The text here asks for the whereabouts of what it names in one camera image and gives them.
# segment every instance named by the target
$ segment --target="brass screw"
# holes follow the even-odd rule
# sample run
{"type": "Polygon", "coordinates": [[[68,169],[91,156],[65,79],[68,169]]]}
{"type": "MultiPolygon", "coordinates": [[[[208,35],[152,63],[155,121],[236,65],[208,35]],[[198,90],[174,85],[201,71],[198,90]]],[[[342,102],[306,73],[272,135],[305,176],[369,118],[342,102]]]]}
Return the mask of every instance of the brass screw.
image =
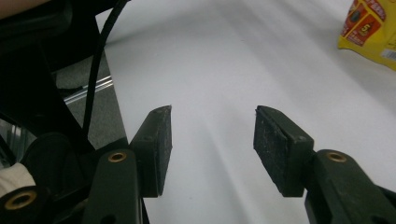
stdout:
{"type": "Polygon", "coordinates": [[[108,157],[108,160],[111,162],[119,162],[119,161],[123,161],[125,159],[126,159],[126,153],[124,153],[124,152],[116,152],[116,153],[111,154],[108,157]]]}
{"type": "Polygon", "coordinates": [[[346,162],[347,161],[347,157],[345,157],[344,155],[342,155],[338,152],[327,153],[327,158],[329,158],[329,160],[331,160],[331,161],[336,161],[336,162],[346,162]]]}
{"type": "Polygon", "coordinates": [[[7,210],[17,210],[32,203],[37,197],[34,190],[26,190],[12,196],[5,204],[7,210]]]}

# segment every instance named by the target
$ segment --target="yellow bag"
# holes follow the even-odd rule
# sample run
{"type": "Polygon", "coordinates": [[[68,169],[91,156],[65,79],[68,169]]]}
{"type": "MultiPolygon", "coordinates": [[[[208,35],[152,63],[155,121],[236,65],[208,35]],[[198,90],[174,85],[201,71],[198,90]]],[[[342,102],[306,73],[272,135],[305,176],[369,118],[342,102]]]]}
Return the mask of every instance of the yellow bag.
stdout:
{"type": "Polygon", "coordinates": [[[338,48],[396,70],[396,0],[354,0],[338,48]]]}

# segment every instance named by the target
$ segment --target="white table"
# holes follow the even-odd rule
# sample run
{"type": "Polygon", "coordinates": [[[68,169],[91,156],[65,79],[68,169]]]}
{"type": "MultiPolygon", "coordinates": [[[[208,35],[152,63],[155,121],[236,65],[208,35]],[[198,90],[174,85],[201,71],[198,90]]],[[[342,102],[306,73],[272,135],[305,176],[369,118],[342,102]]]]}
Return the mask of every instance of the white table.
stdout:
{"type": "Polygon", "coordinates": [[[173,107],[164,193],[146,199],[151,223],[308,223],[304,199],[282,198],[253,149],[257,105],[396,190],[396,72],[337,49],[351,3],[128,3],[106,56],[129,140],[150,110],[173,107]]]}

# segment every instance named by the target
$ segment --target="white tablecloth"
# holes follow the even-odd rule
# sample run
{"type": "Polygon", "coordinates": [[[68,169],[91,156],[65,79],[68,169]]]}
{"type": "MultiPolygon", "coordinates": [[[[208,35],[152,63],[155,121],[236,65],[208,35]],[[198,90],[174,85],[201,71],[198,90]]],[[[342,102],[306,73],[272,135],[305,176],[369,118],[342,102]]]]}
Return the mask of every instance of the white tablecloth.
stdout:
{"type": "Polygon", "coordinates": [[[308,223],[304,199],[282,198],[253,149],[257,105],[396,190],[396,72],[337,49],[351,3],[128,3],[106,56],[129,140],[150,110],[173,107],[164,193],[146,199],[151,223],[308,223]]]}

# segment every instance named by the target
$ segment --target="wire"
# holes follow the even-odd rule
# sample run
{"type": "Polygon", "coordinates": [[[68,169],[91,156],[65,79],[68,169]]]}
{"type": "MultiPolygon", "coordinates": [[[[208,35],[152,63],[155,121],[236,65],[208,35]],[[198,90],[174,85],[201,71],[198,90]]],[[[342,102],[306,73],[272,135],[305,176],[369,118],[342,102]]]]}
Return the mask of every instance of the wire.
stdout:
{"type": "Polygon", "coordinates": [[[88,81],[87,101],[85,103],[84,122],[82,125],[82,131],[86,136],[88,136],[88,132],[90,131],[92,110],[93,110],[93,100],[94,100],[94,95],[95,95],[95,85],[96,85],[96,80],[98,78],[99,65],[100,65],[100,61],[102,58],[102,53],[105,48],[107,38],[110,35],[110,32],[113,29],[113,26],[117,21],[117,18],[121,14],[123,8],[125,7],[125,5],[128,1],[129,0],[117,1],[116,5],[111,10],[110,15],[108,16],[108,18],[105,22],[105,25],[102,29],[102,32],[99,36],[95,53],[93,54],[90,79],[88,81]]]}

